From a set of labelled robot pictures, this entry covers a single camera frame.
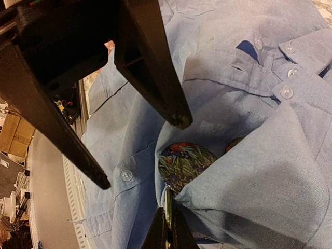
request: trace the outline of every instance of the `white button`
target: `white button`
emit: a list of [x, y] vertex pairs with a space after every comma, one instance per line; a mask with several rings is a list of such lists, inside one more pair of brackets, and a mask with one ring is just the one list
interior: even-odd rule
[[133, 179], [133, 173], [130, 170], [123, 170], [121, 172], [121, 178], [125, 182], [129, 182]]
[[297, 69], [291, 69], [288, 71], [288, 77], [292, 77], [297, 72]]
[[289, 100], [293, 96], [293, 90], [290, 86], [284, 85], [280, 91], [280, 94], [284, 99]]
[[285, 45], [285, 50], [287, 53], [290, 53], [290, 54], [295, 52], [295, 48], [293, 46], [291, 46], [290, 44]]
[[255, 47], [260, 50], [263, 48], [263, 43], [259, 37], [254, 38]]

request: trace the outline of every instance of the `buttonhole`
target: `buttonhole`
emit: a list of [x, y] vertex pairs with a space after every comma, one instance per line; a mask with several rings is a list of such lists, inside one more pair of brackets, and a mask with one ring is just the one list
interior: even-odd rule
[[244, 70], [242, 68], [238, 67], [238, 66], [235, 66], [235, 65], [232, 65], [232, 64], [229, 64], [229, 66], [234, 70], [237, 70], [239, 72], [244, 72]]

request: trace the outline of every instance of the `blue shirt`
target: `blue shirt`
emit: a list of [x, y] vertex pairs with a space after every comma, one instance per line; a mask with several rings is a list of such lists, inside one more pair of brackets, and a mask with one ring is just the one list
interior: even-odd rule
[[93, 248], [141, 247], [164, 205], [158, 157], [192, 142], [218, 157], [175, 197], [195, 234], [238, 248], [331, 249], [332, 30], [310, 0], [159, 4], [194, 121], [183, 131], [165, 123], [110, 55], [83, 137], [112, 184], [83, 176]]

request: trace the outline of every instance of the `chambray fabric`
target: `chambray fabric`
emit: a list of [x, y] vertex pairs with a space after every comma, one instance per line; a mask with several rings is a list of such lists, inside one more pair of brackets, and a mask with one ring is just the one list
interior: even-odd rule
[[101, 190], [82, 176], [92, 247], [141, 247], [164, 205], [158, 157], [192, 142], [218, 157], [175, 197], [209, 239], [201, 248], [331, 249], [332, 30], [310, 0], [159, 4], [194, 121], [165, 123], [110, 55], [82, 139], [112, 184]]

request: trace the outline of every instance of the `parrot print fabric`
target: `parrot print fabric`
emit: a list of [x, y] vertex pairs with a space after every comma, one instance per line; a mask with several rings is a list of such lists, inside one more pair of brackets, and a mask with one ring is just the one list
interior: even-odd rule
[[160, 155], [158, 168], [167, 186], [180, 193], [185, 185], [217, 160], [209, 150], [193, 143], [176, 143]]

